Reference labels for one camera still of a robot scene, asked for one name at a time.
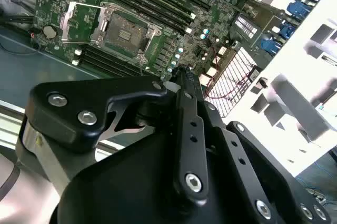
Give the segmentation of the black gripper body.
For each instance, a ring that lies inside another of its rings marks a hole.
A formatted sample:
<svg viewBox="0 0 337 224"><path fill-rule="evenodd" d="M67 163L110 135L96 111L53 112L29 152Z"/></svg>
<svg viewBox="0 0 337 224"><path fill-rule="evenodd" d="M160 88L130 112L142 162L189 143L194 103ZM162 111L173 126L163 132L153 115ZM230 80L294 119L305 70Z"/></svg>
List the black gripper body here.
<svg viewBox="0 0 337 224"><path fill-rule="evenodd" d="M179 196L171 179L173 142L162 131L93 164L70 182L59 223L232 223L215 188L215 150L206 142L209 191L203 202Z"/></svg>

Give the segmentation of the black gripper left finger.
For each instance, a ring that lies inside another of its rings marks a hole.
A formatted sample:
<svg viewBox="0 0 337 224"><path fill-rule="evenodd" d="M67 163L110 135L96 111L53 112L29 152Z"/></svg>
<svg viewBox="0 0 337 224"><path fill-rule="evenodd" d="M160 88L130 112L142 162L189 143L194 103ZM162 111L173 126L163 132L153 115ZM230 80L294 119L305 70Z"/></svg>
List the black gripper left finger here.
<svg viewBox="0 0 337 224"><path fill-rule="evenodd" d="M63 193L94 164L99 142L162 131L173 142L174 190L190 202L203 202L209 191L204 125L188 91L187 70L175 68L168 82L135 76L39 84L25 111L25 147Z"/></svg>

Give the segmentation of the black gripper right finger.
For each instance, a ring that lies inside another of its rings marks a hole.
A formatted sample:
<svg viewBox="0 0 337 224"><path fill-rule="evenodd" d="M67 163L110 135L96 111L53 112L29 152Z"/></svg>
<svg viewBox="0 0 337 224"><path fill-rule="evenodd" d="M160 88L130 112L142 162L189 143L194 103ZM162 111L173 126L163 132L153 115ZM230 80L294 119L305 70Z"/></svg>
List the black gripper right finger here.
<svg viewBox="0 0 337 224"><path fill-rule="evenodd" d="M215 188L232 223L331 223L317 202L240 122L224 124L205 101L197 76L187 70L189 94L197 100L206 142L215 150Z"/></svg>

